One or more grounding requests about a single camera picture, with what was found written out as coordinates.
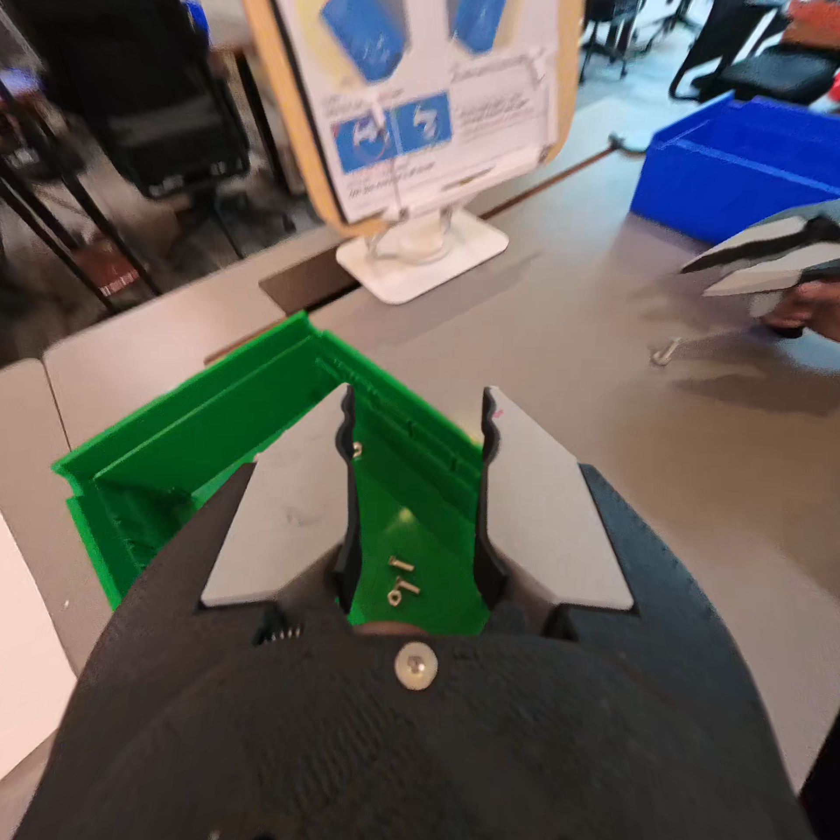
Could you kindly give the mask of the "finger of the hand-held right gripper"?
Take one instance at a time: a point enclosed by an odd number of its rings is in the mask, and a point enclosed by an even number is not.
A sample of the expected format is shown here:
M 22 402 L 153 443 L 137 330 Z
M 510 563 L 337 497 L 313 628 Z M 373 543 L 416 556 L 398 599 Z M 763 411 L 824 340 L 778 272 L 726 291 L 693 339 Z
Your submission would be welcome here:
M 708 289 L 704 298 L 742 299 L 747 313 L 758 319 L 769 314 L 784 294 L 815 281 L 838 282 L 839 247 L 806 246 L 770 261 L 741 268 Z
M 812 245 L 839 242 L 839 224 L 825 215 L 787 217 L 750 227 L 709 248 L 680 269 L 680 274 L 727 266 L 739 261 L 766 261 Z

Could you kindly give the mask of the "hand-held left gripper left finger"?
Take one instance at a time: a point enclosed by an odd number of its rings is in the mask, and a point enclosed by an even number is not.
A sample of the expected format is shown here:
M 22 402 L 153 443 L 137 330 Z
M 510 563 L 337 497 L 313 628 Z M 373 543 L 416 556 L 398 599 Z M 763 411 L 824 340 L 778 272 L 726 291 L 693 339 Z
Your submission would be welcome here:
M 321 595 L 349 614 L 363 564 L 354 426 L 354 389 L 340 384 L 257 454 L 204 607 L 291 610 Z

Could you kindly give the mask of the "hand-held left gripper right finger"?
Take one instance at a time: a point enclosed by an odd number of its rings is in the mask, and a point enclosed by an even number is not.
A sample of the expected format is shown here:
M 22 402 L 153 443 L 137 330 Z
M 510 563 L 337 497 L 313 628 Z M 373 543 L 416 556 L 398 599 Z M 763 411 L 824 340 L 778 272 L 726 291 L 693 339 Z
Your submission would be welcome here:
M 498 386 L 482 394 L 472 571 L 485 607 L 545 634 L 567 611 L 635 606 L 579 460 Z

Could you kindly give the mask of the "blue plastic bin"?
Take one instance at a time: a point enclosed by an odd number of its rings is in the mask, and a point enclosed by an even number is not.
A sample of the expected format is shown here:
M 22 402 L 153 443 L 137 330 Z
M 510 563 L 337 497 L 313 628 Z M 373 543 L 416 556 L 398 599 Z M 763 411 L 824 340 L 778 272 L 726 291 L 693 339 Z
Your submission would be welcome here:
M 836 114 L 728 94 L 654 134 L 630 210 L 716 245 L 838 196 Z

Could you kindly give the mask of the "green plastic bin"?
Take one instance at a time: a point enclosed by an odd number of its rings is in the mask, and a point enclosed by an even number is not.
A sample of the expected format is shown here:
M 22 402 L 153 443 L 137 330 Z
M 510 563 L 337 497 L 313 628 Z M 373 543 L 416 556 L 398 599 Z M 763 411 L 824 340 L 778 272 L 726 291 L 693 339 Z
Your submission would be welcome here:
M 382 621 L 395 556 L 415 568 L 407 623 L 477 634 L 473 575 L 480 446 L 305 313 L 262 333 L 55 462 L 71 518 L 115 610 L 207 500 L 336 386 L 355 395 L 354 471 L 364 558 L 350 620 Z

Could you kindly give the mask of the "person's right hand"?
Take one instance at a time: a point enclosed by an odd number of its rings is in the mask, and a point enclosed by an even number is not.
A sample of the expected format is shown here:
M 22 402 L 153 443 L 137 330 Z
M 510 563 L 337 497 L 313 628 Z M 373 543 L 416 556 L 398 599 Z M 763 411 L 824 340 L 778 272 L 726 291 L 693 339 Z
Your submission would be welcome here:
M 816 280 L 793 287 L 760 320 L 776 331 L 809 329 L 838 343 L 839 283 Z

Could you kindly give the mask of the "black office chair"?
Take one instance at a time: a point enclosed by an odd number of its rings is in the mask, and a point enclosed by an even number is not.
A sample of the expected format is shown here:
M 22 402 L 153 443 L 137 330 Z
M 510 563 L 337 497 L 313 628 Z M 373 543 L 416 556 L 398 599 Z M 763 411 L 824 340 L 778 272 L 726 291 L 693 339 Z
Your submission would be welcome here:
M 712 2 L 668 96 L 704 103 L 730 92 L 810 106 L 838 74 L 838 13 L 838 2 Z
M 583 30 L 591 30 L 584 42 L 579 84 L 585 83 L 585 74 L 594 55 L 608 58 L 611 64 L 621 66 L 620 78 L 627 75 L 627 51 L 636 18 L 645 1 L 585 1 Z
M 9 2 L 48 99 L 121 176 L 163 200 L 250 172 L 249 141 L 208 37 L 178 1 Z

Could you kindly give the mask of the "white paper sheet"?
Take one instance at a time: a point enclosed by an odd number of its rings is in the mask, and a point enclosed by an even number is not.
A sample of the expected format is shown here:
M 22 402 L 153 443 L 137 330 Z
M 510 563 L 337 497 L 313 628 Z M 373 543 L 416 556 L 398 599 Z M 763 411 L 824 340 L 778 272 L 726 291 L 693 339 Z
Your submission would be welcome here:
M 58 728 L 76 684 L 46 604 L 2 518 L 2 777 Z

